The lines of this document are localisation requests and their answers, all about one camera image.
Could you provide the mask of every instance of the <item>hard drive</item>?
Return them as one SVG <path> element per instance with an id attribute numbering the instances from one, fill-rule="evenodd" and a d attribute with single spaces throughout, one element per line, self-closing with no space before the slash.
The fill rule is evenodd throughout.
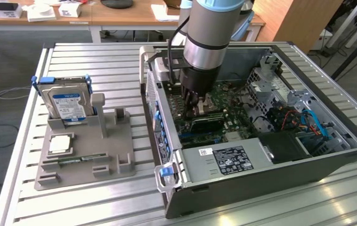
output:
<path id="1" fill-rule="evenodd" d="M 91 79 L 88 76 L 55 78 L 43 77 L 32 85 L 41 96 L 51 119 L 61 119 L 65 125 L 79 124 L 93 115 L 91 105 Z"/>

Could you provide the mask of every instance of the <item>blue hard drive label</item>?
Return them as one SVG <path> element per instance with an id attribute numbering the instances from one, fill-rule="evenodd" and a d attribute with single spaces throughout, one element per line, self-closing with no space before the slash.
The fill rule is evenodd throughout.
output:
<path id="1" fill-rule="evenodd" d="M 254 169 L 242 146 L 214 150 L 212 154 L 223 175 Z"/>
<path id="2" fill-rule="evenodd" d="M 84 107 L 79 104 L 77 93 L 57 94 L 52 96 L 55 106 L 64 121 L 81 121 L 85 119 Z"/>

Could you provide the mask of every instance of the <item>white sticker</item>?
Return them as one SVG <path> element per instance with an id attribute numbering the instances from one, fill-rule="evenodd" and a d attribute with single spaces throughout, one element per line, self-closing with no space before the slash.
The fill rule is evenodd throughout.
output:
<path id="1" fill-rule="evenodd" d="M 64 121 L 81 121 L 85 118 L 84 107 L 79 104 L 77 93 L 53 95 L 53 102 Z"/>
<path id="2" fill-rule="evenodd" d="M 203 156 L 203 155 L 212 154 L 211 151 L 212 151 L 211 148 L 199 149 L 199 155 Z"/>
<path id="3" fill-rule="evenodd" d="M 69 24 L 89 24 L 89 22 L 83 21 L 71 21 Z"/>

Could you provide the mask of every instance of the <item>circuit board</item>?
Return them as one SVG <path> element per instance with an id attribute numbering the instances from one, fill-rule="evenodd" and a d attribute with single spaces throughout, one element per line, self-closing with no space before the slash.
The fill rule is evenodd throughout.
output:
<path id="1" fill-rule="evenodd" d="M 167 86 L 168 106 L 183 148 L 226 143 L 256 136 L 256 129 L 250 122 L 243 108 L 244 103 L 239 98 L 239 90 L 240 87 L 235 87 L 230 82 L 216 82 L 212 91 L 206 95 L 207 109 L 203 115 L 184 118 L 180 86 Z M 198 132 L 199 130 L 194 129 L 196 123 L 198 128 L 204 131 Z"/>

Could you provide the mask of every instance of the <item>motherboard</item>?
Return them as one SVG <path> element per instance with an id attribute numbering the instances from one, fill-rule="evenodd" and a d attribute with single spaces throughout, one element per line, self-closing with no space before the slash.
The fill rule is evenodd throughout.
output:
<path id="1" fill-rule="evenodd" d="M 256 137 L 256 129 L 246 113 L 244 84 L 219 81 L 184 115 L 180 86 L 166 86 L 168 107 L 183 148 L 226 143 Z"/>

